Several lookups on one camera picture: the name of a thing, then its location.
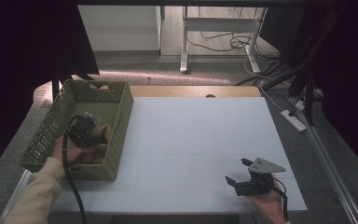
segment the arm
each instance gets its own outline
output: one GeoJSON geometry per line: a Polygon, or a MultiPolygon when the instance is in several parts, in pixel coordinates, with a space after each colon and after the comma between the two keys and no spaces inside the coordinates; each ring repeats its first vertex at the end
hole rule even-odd
{"type": "MultiPolygon", "coordinates": [[[[274,184],[278,189],[279,185],[276,180],[274,180],[274,184]]],[[[261,214],[271,224],[290,224],[290,222],[286,222],[286,219],[284,218],[282,209],[282,197],[279,193],[271,190],[268,194],[247,196],[247,198],[258,207],[261,214]]]]}
{"type": "MultiPolygon", "coordinates": [[[[75,161],[89,148],[76,147],[68,139],[68,162],[75,161]]],[[[62,192],[60,182],[65,176],[62,167],[62,137],[55,142],[55,147],[46,163],[38,173],[30,175],[28,185],[17,199],[13,209],[7,214],[5,223],[48,223],[48,213],[62,192]]]]}

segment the gray carpet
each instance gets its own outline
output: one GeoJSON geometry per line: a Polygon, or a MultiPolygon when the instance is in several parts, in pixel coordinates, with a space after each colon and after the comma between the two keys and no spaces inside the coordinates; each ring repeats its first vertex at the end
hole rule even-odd
{"type": "MultiPolygon", "coordinates": [[[[106,55],[98,57],[101,70],[96,79],[128,81],[131,85],[235,85],[252,77],[243,69],[243,59],[211,59],[191,58],[190,75],[179,73],[177,58],[156,59],[146,58],[109,58],[106,55]]],[[[269,62],[260,66],[267,69],[269,62]]],[[[287,85],[281,84],[274,90],[285,93],[287,85]]],[[[282,97],[268,91],[268,95],[284,108],[290,105],[282,97]]],[[[16,187],[23,169],[18,165],[21,152],[30,141],[34,131],[48,112],[48,100],[51,100],[50,84],[39,87],[34,93],[34,105],[30,108],[28,117],[20,126],[18,132],[0,159],[0,216],[8,199],[16,187]]],[[[332,188],[330,180],[321,165],[315,150],[306,133],[298,133],[280,115],[280,109],[269,100],[268,107],[275,122],[278,134],[287,157],[292,165],[301,193],[308,211],[291,213],[292,223],[350,223],[341,201],[332,188]]],[[[358,159],[345,141],[324,118],[321,104],[315,103],[315,129],[321,136],[324,145],[341,177],[344,179],[351,195],[358,205],[358,159]]],[[[50,214],[49,223],[80,223],[79,214],[50,214]]],[[[132,216],[102,216],[89,215],[89,223],[267,223],[259,214],[251,216],[220,216],[215,218],[196,217],[132,217],[132,216]]]]}

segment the white cabinet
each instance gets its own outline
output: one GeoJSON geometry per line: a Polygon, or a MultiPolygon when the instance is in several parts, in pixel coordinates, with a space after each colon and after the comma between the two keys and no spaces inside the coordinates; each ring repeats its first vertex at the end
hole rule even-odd
{"type": "Polygon", "coordinates": [[[160,50],[160,7],[78,8],[93,51],[160,50]]]}

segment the wire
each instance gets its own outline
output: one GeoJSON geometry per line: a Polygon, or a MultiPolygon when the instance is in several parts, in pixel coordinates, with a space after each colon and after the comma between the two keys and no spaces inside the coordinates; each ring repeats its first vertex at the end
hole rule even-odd
{"type": "Polygon", "coordinates": [[[265,76],[261,76],[261,75],[258,75],[258,74],[255,74],[255,73],[253,73],[253,72],[251,72],[251,71],[249,71],[248,70],[248,68],[246,67],[246,65],[244,66],[245,67],[245,70],[246,70],[246,72],[248,72],[250,75],[252,75],[252,76],[255,76],[255,77],[262,77],[262,78],[266,78],[266,79],[270,79],[270,80],[274,80],[274,78],[272,78],[272,77],[265,77],[265,76]]]}
{"type": "Polygon", "coordinates": [[[240,18],[240,17],[241,17],[241,15],[242,15],[242,11],[243,11],[243,7],[241,7],[240,16],[239,16],[238,18],[240,18]]]}
{"type": "Polygon", "coordinates": [[[290,106],[292,106],[292,107],[295,109],[293,113],[296,113],[296,112],[297,112],[297,108],[296,108],[294,105],[292,105],[286,98],[284,98],[284,96],[280,95],[279,93],[277,93],[276,91],[274,91],[274,90],[272,90],[272,89],[269,89],[269,90],[272,91],[272,92],[274,92],[276,95],[281,96],[281,98],[283,98],[283,100],[286,101],[287,104],[289,104],[290,106]]]}
{"type": "Polygon", "coordinates": [[[221,34],[221,35],[212,35],[212,36],[205,36],[203,35],[202,31],[200,31],[201,36],[206,38],[206,39],[212,39],[212,38],[217,38],[219,36],[223,36],[223,35],[233,35],[233,34],[242,34],[242,32],[232,32],[232,33],[226,33],[226,34],[221,34]]]}
{"type": "Polygon", "coordinates": [[[71,120],[69,121],[69,124],[68,124],[68,128],[66,129],[65,134],[63,135],[63,140],[62,140],[62,165],[63,165],[63,170],[65,171],[65,176],[68,179],[69,185],[71,186],[71,189],[75,194],[77,204],[78,204],[79,209],[80,209],[82,222],[83,222],[83,224],[87,224],[87,217],[86,217],[86,212],[84,211],[83,202],[81,201],[81,197],[80,197],[80,194],[79,194],[79,192],[77,190],[75,182],[72,179],[72,176],[71,176],[71,173],[70,173],[70,170],[69,170],[69,167],[68,167],[68,159],[67,159],[69,128],[70,128],[72,122],[77,118],[79,118],[79,116],[74,116],[74,117],[71,118],[71,120]]]}
{"type": "Polygon", "coordinates": [[[255,219],[255,215],[251,214],[251,217],[252,217],[252,221],[254,222],[254,224],[258,224],[257,220],[255,219]]]}
{"type": "Polygon", "coordinates": [[[228,11],[228,14],[226,15],[226,18],[231,14],[231,12],[232,12],[232,17],[234,17],[235,9],[236,9],[236,7],[226,7],[226,10],[228,11]]]}
{"type": "Polygon", "coordinates": [[[289,216],[287,215],[287,196],[286,193],[283,193],[280,189],[276,188],[275,186],[272,186],[271,188],[275,192],[279,193],[283,198],[283,216],[286,221],[289,221],[289,216]]]}
{"type": "MultiPolygon", "coordinates": [[[[272,70],[270,70],[269,72],[265,73],[265,76],[270,75],[270,74],[272,74],[273,72],[276,72],[275,75],[272,75],[271,77],[269,77],[270,80],[274,80],[275,77],[276,77],[278,74],[280,74],[283,70],[286,70],[286,69],[287,69],[287,67],[284,67],[284,68],[282,68],[282,69],[280,69],[280,70],[277,70],[277,69],[278,69],[280,66],[282,66],[282,65],[283,65],[283,63],[278,64],[278,65],[275,66],[272,70]]],[[[259,78],[258,80],[256,80],[256,81],[254,82],[253,86],[255,86],[256,83],[260,82],[261,80],[263,80],[263,79],[262,79],[262,78],[259,78]]]]}
{"type": "Polygon", "coordinates": [[[234,49],[235,49],[235,47],[233,47],[233,48],[231,48],[231,49],[211,49],[211,48],[208,48],[208,47],[203,46],[203,45],[200,45],[200,44],[195,44],[195,43],[191,42],[188,38],[187,38],[187,41],[188,41],[190,44],[194,45],[194,46],[202,47],[202,48],[209,49],[209,50],[212,50],[212,51],[220,51],[220,52],[222,52],[222,51],[231,51],[231,50],[234,50],[234,49]]]}
{"type": "Polygon", "coordinates": [[[269,56],[269,55],[266,55],[264,53],[261,52],[261,50],[259,49],[257,43],[255,44],[255,57],[257,57],[258,59],[261,59],[261,60],[274,60],[274,59],[279,59],[280,56],[279,56],[279,52],[272,46],[272,48],[274,49],[275,51],[275,54],[272,55],[272,56],[269,56]]]}
{"type": "MultiPolygon", "coordinates": [[[[264,92],[264,94],[269,98],[269,96],[266,94],[266,92],[263,90],[263,86],[260,86],[260,90],[262,91],[262,92],[264,92]]],[[[283,111],[283,109],[280,107],[280,106],[278,106],[277,104],[275,104],[278,108],[280,108],[280,110],[281,111],[283,111]]]]}
{"type": "MultiPolygon", "coordinates": [[[[254,76],[253,76],[253,77],[246,78],[245,80],[243,80],[243,81],[237,83],[235,86],[240,86],[240,85],[242,85],[243,83],[246,83],[246,82],[248,82],[248,81],[254,80],[254,79],[256,79],[256,78],[259,78],[259,80],[261,80],[260,77],[264,78],[265,76],[267,76],[267,75],[269,75],[269,74],[272,74],[276,69],[278,69],[278,67],[280,67],[280,66],[282,66],[283,64],[285,64],[285,63],[279,63],[277,66],[275,66],[274,68],[271,69],[272,65],[275,64],[277,61],[278,61],[278,59],[275,59],[274,62],[272,62],[272,63],[268,66],[268,68],[267,68],[264,72],[262,72],[262,73],[260,73],[260,74],[254,74],[254,73],[250,72],[250,71],[246,68],[246,65],[245,65],[245,70],[246,70],[250,75],[254,75],[254,76]]],[[[283,71],[283,70],[285,70],[285,69],[286,69],[286,67],[284,67],[284,68],[281,69],[281,70],[278,70],[277,72],[280,73],[281,71],[283,71]]]]}
{"type": "Polygon", "coordinates": [[[249,41],[252,39],[250,36],[246,36],[246,35],[237,35],[235,36],[234,34],[235,33],[231,33],[232,34],[232,38],[230,39],[230,46],[233,47],[234,43],[237,43],[237,49],[244,49],[247,45],[249,45],[249,41]],[[247,38],[248,40],[245,42],[245,41],[241,41],[238,39],[238,37],[241,37],[241,38],[247,38]]]}
{"type": "Polygon", "coordinates": [[[282,187],[283,187],[283,189],[284,189],[283,193],[286,193],[286,186],[282,183],[282,181],[279,180],[279,179],[277,179],[277,178],[273,178],[273,179],[276,180],[276,181],[278,181],[278,182],[282,185],[282,187]]]}

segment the metal rod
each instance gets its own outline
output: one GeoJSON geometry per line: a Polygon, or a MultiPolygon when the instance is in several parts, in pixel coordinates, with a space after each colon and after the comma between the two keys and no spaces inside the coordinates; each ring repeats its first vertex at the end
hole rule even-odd
{"type": "Polygon", "coordinates": [[[249,41],[248,55],[253,55],[253,51],[255,49],[255,43],[258,38],[258,33],[260,33],[261,25],[263,24],[264,16],[266,15],[266,8],[262,7],[260,14],[257,16],[257,20],[255,23],[254,31],[252,32],[251,41],[249,41]]]}
{"type": "MultiPolygon", "coordinates": [[[[296,101],[293,97],[291,97],[293,104],[296,104],[296,101]]],[[[315,149],[316,154],[321,161],[322,166],[330,179],[330,183],[333,186],[341,204],[348,215],[349,220],[352,224],[358,224],[358,207],[351,196],[350,191],[348,190],[347,186],[345,185],[344,181],[342,180],[339,172],[337,171],[336,166],[334,165],[333,161],[330,159],[330,156],[324,147],[324,144],[317,134],[316,130],[311,126],[304,115],[302,113],[298,113],[300,119],[302,119],[303,123],[307,127],[308,136],[310,141],[315,149]]]]}

